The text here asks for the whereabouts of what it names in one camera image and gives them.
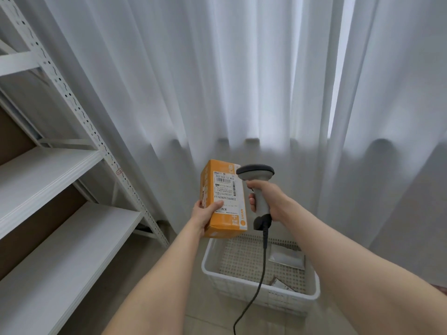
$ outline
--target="barcode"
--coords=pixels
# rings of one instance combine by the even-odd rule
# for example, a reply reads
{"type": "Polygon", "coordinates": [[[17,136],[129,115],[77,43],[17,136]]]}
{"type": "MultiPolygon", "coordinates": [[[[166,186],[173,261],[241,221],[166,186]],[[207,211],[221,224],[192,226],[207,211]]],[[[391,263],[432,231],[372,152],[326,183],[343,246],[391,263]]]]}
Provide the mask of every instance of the barcode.
{"type": "Polygon", "coordinates": [[[224,182],[224,183],[231,183],[230,179],[224,179],[222,177],[216,177],[216,181],[218,182],[224,182]]]}

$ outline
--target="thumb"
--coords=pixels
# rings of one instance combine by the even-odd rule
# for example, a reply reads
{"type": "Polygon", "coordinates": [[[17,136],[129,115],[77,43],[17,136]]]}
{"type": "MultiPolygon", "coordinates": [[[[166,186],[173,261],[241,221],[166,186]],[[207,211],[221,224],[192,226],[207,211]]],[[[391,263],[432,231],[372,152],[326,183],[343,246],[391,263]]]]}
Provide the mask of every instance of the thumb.
{"type": "Polygon", "coordinates": [[[210,210],[211,212],[215,212],[217,209],[221,208],[224,205],[224,202],[222,200],[215,201],[211,203],[206,209],[210,210]]]}
{"type": "Polygon", "coordinates": [[[264,186],[264,184],[267,181],[262,181],[262,180],[250,180],[250,181],[245,181],[247,183],[247,187],[250,189],[253,188],[257,188],[257,189],[262,189],[262,187],[264,186]]]}

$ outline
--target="sheer curtain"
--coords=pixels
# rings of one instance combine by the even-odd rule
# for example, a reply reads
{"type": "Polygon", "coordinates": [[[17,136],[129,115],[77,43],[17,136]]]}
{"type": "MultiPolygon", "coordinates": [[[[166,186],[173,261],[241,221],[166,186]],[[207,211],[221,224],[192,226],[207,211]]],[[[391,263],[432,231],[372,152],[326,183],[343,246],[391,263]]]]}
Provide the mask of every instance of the sheer curtain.
{"type": "Polygon", "coordinates": [[[267,163],[327,224],[447,285],[414,259],[447,255],[444,215],[425,219],[444,201],[420,200],[447,195],[446,0],[16,2],[176,231],[208,159],[267,163]]]}

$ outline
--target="white plastic basket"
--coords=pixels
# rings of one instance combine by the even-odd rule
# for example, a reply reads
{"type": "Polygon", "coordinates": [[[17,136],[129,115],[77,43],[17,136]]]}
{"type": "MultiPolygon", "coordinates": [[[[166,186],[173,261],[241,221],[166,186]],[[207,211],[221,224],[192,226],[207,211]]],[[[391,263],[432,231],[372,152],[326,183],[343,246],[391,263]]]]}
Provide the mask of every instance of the white plastic basket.
{"type": "MultiPolygon", "coordinates": [[[[298,249],[295,242],[269,238],[269,244],[298,249]]],[[[291,314],[306,316],[320,296],[320,280],[310,261],[306,270],[270,262],[267,248],[265,276],[254,303],[291,314]],[[269,285],[273,277],[294,289],[269,285]]],[[[249,302],[256,293],[262,274],[262,237],[243,234],[230,239],[210,239],[202,261],[202,270],[221,294],[249,302]]]]}

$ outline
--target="cardboard package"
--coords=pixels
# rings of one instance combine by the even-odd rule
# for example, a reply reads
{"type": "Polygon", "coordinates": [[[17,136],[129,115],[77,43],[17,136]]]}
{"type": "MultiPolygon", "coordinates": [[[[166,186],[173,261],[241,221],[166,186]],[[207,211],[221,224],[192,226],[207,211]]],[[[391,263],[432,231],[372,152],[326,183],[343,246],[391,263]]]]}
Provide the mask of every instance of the cardboard package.
{"type": "Polygon", "coordinates": [[[242,180],[236,175],[240,165],[209,160],[200,175],[202,207],[223,200],[222,208],[211,216],[205,227],[205,237],[231,238],[247,230],[247,220],[242,180]]]}

